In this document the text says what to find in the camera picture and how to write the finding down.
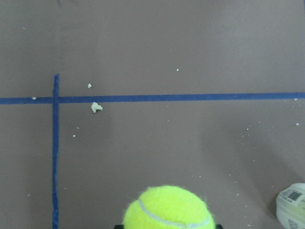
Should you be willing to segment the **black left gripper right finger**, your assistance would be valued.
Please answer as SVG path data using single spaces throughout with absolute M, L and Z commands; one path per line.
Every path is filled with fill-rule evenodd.
M 223 227 L 222 227 L 221 224 L 216 224 L 216 225 L 215 225 L 215 229 L 223 229 Z

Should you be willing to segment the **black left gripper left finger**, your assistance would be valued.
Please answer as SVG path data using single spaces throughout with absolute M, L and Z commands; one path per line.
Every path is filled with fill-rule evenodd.
M 115 225 L 114 229 L 124 229 L 124 225 Z

